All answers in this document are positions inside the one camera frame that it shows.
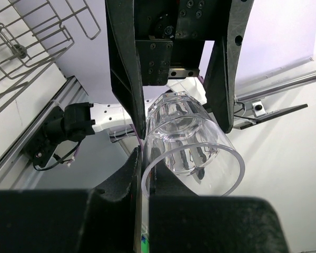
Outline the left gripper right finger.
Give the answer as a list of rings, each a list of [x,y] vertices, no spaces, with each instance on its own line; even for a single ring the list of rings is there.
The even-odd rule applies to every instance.
[[[280,219],[266,200],[197,196],[163,162],[151,181],[150,252],[289,252]]]

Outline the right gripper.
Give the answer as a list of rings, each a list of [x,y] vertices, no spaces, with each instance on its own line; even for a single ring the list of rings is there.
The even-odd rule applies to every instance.
[[[197,76],[205,41],[214,41],[204,79],[207,103],[222,131],[231,132],[252,6],[253,0],[105,1],[112,92],[140,138],[146,132],[143,85]]]

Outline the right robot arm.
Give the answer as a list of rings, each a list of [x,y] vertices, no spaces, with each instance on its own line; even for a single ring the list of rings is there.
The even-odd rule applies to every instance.
[[[145,137],[144,86],[197,77],[204,44],[213,41],[204,77],[207,105],[225,133],[233,128],[235,76],[252,1],[106,1],[108,64],[118,104],[74,103],[47,125],[79,141],[133,124]]]

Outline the clear plastic glass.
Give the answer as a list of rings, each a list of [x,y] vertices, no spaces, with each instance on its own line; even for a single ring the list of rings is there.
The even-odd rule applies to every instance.
[[[245,163],[205,108],[185,92],[164,93],[148,108],[141,189],[167,169],[199,196],[228,196],[241,183]]]

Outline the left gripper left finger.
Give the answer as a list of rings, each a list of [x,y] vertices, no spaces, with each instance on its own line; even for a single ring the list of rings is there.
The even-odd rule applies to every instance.
[[[92,189],[0,190],[0,252],[136,252],[142,152]]]

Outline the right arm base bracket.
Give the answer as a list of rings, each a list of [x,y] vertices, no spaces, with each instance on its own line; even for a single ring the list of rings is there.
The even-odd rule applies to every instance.
[[[64,111],[60,106],[56,106],[23,147],[23,153],[34,165],[44,168],[57,146],[65,140]]]

